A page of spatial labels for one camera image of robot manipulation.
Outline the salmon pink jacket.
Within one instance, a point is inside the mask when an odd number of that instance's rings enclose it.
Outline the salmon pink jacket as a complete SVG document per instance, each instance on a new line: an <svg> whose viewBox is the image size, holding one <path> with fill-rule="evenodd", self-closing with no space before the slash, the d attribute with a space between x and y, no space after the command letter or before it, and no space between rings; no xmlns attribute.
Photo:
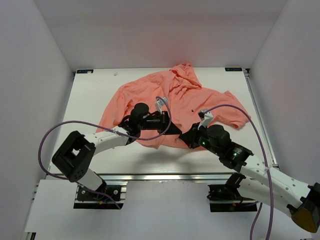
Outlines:
<svg viewBox="0 0 320 240"><path fill-rule="evenodd" d="M106 106L100 126L112 129L130 114L137 103L145 103L150 112L156 111L156 97L166 97L172 114L172 123L183 133L200 121L199 111L212 110L216 122L236 129L242 128L248 119L242 112L244 106L229 91L223 93L205 88L199 82L190 63L175 65L169 70L148 74L122 85Z"/></svg>

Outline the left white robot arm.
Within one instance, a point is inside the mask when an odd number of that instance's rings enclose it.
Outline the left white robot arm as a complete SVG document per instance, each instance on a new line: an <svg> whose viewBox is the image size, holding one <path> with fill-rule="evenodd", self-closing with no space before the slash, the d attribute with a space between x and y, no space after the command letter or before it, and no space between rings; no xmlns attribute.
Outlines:
<svg viewBox="0 0 320 240"><path fill-rule="evenodd" d="M109 149L127 146L141 137L142 131L164 135L180 135L182 131L171 121L168 111L149 112L145 103L137 103L129 115L111 131L89 135L71 132L52 157L52 163L71 182L88 189L94 199L105 196L106 183L89 166L92 158Z"/></svg>

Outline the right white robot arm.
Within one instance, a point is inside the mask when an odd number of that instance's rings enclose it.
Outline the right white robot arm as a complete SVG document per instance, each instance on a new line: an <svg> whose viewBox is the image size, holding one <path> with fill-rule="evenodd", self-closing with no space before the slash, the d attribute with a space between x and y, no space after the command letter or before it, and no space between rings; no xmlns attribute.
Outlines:
<svg viewBox="0 0 320 240"><path fill-rule="evenodd" d="M279 170L266 169L264 162L244 146L233 142L230 134L221 125L210 127L194 124L192 128L179 136L191 149L203 147L219 157L227 168L245 176L252 177L262 184L272 186L273 190L288 202L293 221L302 229L316 233L320 226L320 185L308 185Z"/></svg>

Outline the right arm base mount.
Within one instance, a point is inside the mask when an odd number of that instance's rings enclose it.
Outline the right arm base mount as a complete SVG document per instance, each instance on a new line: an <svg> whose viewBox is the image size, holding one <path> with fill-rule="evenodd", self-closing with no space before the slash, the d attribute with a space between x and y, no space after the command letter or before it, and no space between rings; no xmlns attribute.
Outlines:
<svg viewBox="0 0 320 240"><path fill-rule="evenodd" d="M240 195L238 188L246 177L233 173L224 184L209 184L206 198L211 213L256 212L258 202Z"/></svg>

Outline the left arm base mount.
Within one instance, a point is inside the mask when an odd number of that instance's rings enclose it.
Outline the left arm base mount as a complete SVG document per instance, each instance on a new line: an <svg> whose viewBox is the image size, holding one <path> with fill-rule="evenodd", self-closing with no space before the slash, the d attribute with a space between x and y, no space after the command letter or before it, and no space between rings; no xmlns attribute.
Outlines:
<svg viewBox="0 0 320 240"><path fill-rule="evenodd" d="M93 193L78 184L74 198L74 209L81 210L120 210L126 199L127 181L106 181L99 193Z"/></svg>

